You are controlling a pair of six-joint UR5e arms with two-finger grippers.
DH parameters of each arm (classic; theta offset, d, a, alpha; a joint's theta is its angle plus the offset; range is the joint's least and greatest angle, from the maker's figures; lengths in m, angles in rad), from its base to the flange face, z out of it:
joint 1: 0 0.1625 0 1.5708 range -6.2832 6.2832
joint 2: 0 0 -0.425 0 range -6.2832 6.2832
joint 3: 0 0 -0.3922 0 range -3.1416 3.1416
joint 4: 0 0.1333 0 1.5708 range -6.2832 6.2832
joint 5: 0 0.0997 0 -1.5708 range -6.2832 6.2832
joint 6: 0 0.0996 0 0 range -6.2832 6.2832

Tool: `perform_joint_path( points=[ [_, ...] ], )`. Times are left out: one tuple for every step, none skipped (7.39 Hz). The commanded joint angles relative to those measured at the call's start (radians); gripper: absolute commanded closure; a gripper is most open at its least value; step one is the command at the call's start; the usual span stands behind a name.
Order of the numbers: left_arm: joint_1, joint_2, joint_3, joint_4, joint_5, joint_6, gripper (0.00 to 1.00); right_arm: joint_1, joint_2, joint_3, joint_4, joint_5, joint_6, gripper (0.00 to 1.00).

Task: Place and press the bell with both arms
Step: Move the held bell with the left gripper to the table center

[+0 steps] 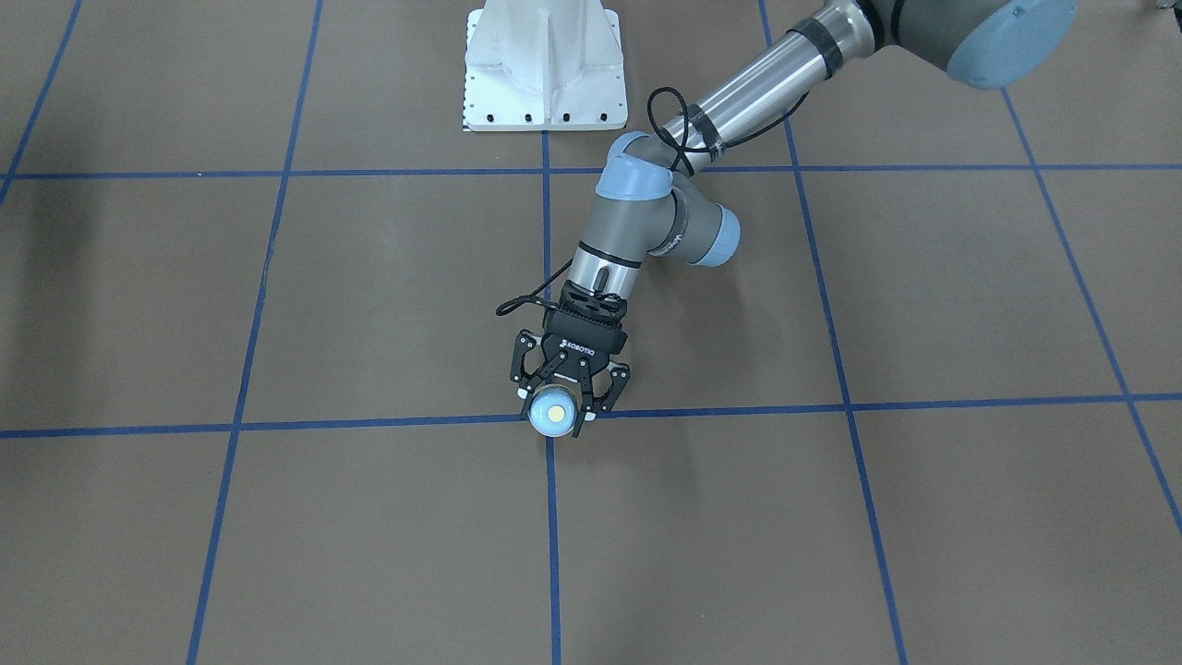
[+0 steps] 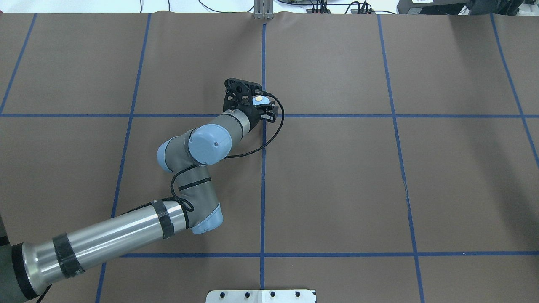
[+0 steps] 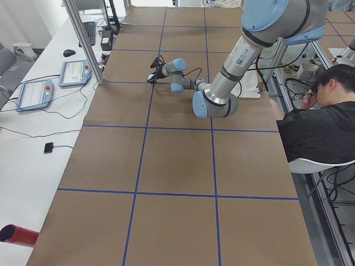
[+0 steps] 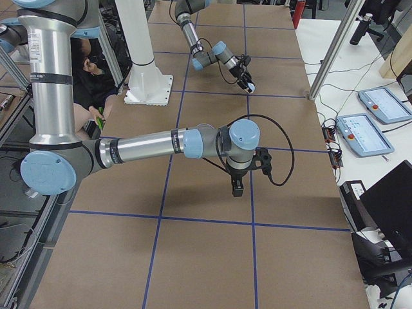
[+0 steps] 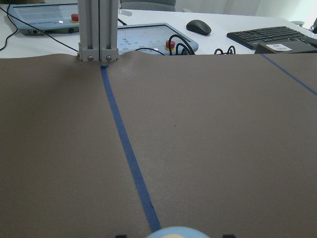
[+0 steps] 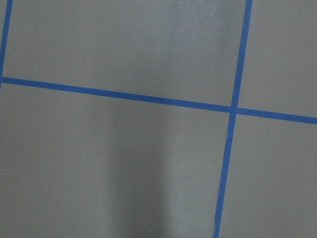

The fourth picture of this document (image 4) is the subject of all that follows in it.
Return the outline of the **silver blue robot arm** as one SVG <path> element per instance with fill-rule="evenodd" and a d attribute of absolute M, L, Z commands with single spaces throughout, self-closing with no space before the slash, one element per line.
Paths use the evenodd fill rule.
<path fill-rule="evenodd" d="M 233 84 L 237 84 L 247 93 L 253 93 L 256 87 L 247 68 L 251 62 L 250 56 L 234 55 L 223 41 L 217 42 L 207 51 L 201 43 L 204 39 L 196 33 L 191 15 L 210 4 L 210 1 L 177 1 L 174 8 L 173 20 L 181 28 L 190 48 L 192 66 L 196 71 L 200 71 L 214 63 L 222 64 L 235 78 Z"/>
<path fill-rule="evenodd" d="M 126 44 L 134 62 L 130 104 L 167 105 L 173 76 L 156 67 L 143 1 L 115 1 Z M 194 67 L 220 61 L 247 93 L 255 85 L 247 71 L 248 55 L 235 56 L 223 42 L 211 53 L 198 43 L 191 15 L 211 1 L 177 1 L 177 23 L 190 44 Z M 134 138 L 82 141 L 75 134 L 70 39 L 100 34 L 98 1 L 13 1 L 18 21 L 27 30 L 30 82 L 35 110 L 35 135 L 21 162 L 27 186 L 43 195 L 72 189 L 91 173 L 144 158 L 183 153 L 187 158 L 227 156 L 233 196 L 243 193 L 242 177 L 252 167 L 260 130 L 251 120 L 235 120 L 216 129 L 204 124 Z"/>

